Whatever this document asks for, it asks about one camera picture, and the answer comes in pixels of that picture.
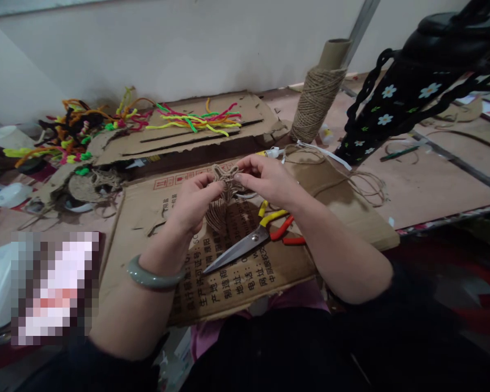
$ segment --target green bracelet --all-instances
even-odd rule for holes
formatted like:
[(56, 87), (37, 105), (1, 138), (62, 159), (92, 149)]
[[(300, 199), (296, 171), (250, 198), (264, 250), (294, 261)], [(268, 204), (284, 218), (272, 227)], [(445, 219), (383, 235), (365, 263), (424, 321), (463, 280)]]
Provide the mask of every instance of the green bracelet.
[(175, 287), (185, 277), (185, 267), (181, 267), (179, 274), (171, 277), (159, 277), (140, 267), (140, 255), (131, 259), (127, 266), (127, 272), (132, 280), (150, 289), (170, 289)]

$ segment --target jute rope craft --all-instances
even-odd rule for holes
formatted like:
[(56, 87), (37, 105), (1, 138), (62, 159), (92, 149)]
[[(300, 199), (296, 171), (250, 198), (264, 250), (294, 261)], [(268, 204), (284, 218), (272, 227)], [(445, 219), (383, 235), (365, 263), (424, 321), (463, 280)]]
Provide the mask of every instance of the jute rope craft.
[(317, 136), (347, 70), (312, 68), (305, 78), (305, 85), (290, 131), (292, 140), (310, 143)]
[(228, 171), (222, 169), (218, 165), (212, 166), (214, 173), (214, 181), (223, 181), (225, 188), (222, 192), (221, 199), (213, 201), (209, 205), (209, 210), (205, 214), (207, 224), (220, 235), (224, 236), (227, 230), (226, 214), (227, 206), (229, 205), (232, 196), (238, 192), (243, 192), (245, 188), (234, 181), (234, 175), (240, 173), (238, 166), (232, 166)]
[(69, 180), (69, 192), (80, 201), (100, 203), (108, 200), (108, 195), (100, 193), (100, 187), (109, 185), (112, 191), (121, 189), (122, 178), (115, 169), (95, 170), (85, 176), (74, 175)]

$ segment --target hand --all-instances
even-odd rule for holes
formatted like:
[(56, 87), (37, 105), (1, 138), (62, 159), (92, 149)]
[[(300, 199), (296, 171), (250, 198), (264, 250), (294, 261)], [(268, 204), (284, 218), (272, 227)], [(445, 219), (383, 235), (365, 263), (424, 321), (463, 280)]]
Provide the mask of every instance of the hand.
[(198, 233), (209, 203), (217, 200), (223, 192), (224, 183), (212, 182), (213, 180), (212, 173), (202, 173), (185, 181), (167, 222), (174, 224), (185, 234)]
[(281, 162), (274, 158), (253, 154), (236, 165), (243, 173), (236, 174), (234, 179), (278, 207), (293, 212), (301, 204), (302, 198), (310, 197)]

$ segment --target white bottle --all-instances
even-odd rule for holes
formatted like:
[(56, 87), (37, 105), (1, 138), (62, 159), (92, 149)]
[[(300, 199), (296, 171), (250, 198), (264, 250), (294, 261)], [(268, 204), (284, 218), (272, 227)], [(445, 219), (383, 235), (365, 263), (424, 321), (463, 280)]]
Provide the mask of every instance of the white bottle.
[(267, 158), (277, 158), (281, 154), (283, 154), (284, 149), (280, 150), (279, 147), (271, 147), (270, 150), (265, 150), (265, 151), (260, 151), (257, 152), (256, 155), (263, 155), (266, 156)]
[(324, 145), (331, 145), (334, 141), (334, 135), (332, 131), (328, 128), (327, 124), (323, 124), (319, 130), (321, 143)]

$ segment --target left hand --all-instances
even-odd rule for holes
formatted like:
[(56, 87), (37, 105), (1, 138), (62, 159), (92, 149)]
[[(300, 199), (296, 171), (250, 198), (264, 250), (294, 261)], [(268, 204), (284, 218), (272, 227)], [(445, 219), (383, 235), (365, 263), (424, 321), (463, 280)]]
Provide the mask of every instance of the left hand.
[(202, 173), (185, 181), (167, 222), (177, 225), (185, 234), (198, 233), (209, 203), (217, 200), (223, 192), (224, 183), (213, 180), (212, 173)]

